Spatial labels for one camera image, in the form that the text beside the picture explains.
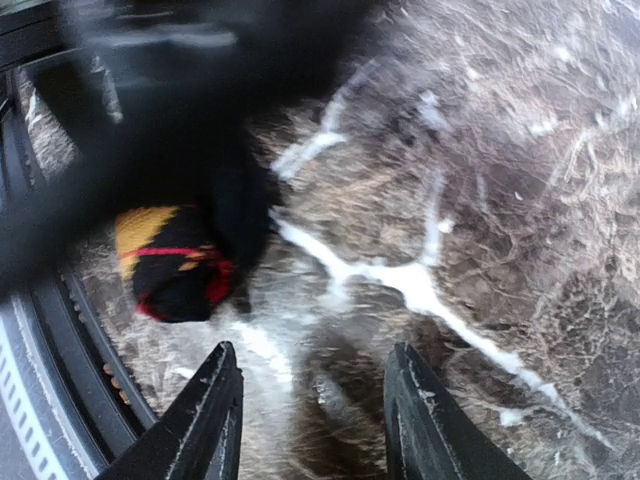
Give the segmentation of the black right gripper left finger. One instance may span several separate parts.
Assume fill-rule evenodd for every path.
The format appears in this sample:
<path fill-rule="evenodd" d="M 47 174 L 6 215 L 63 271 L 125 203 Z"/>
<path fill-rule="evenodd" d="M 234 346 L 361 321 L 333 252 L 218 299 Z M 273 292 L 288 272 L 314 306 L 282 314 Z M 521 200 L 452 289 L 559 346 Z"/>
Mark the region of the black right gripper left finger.
<path fill-rule="evenodd" d="M 219 343 L 162 417 L 98 477 L 236 479 L 244 379 L 229 341 Z"/>

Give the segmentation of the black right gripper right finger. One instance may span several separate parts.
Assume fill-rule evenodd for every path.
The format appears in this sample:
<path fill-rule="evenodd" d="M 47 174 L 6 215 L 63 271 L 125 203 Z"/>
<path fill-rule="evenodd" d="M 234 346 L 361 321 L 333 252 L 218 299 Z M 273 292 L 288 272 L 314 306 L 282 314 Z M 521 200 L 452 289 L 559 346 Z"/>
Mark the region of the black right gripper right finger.
<path fill-rule="evenodd" d="M 383 393 L 389 479 L 530 478 L 470 420 L 412 345 L 394 345 Z"/>

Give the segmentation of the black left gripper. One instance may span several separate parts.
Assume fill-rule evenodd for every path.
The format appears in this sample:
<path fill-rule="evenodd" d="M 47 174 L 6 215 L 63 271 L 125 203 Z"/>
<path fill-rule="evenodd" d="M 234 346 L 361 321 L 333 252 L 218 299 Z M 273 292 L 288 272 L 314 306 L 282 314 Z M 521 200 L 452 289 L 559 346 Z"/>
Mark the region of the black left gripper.
<path fill-rule="evenodd" d="M 212 204 L 231 262 L 231 304 L 252 312 L 251 276 L 282 204 L 247 121 L 321 96 L 371 1 L 65 1 L 69 35 L 110 69 L 114 122 L 78 63 L 62 73 L 63 119 L 81 156 L 1 212 L 1 286 L 58 266 L 104 222 L 155 202 Z"/>

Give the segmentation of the black red yellow argyle sock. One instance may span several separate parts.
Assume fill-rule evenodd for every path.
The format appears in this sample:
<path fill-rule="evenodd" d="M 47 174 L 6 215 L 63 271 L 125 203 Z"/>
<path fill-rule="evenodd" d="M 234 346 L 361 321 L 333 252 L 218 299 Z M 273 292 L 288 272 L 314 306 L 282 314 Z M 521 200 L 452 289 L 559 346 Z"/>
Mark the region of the black red yellow argyle sock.
<path fill-rule="evenodd" d="M 117 216 L 115 247 L 136 309 L 158 322 L 207 321 L 231 294 L 233 264 L 196 204 L 136 208 Z"/>

